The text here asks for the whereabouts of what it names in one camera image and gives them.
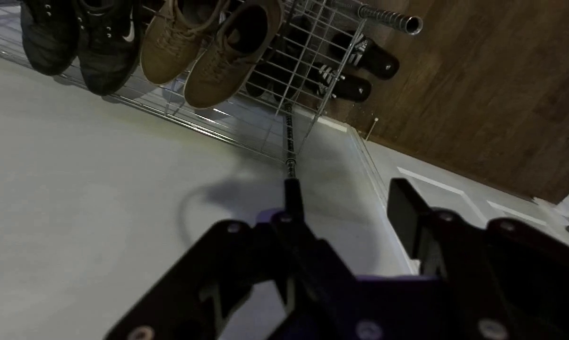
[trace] brown wall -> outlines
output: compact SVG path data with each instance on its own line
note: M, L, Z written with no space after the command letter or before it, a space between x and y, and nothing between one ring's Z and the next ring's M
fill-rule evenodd
M569 0L414 0L408 13L425 30L387 41L401 71L370 77L369 102L342 103L338 117L367 130L376 115L374 141L510 192L563 198Z

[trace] shoelace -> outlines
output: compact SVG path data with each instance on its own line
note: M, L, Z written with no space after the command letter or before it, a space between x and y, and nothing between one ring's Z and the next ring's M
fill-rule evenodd
M257 62L242 60L240 56L229 54L223 47L215 49L215 62L212 64L214 81L223 79L232 68L253 66Z
M181 30L176 28L176 20L168 18L170 28L159 37L159 45L168 51L170 54L178 54L179 47L189 41L195 39L198 35L197 30Z

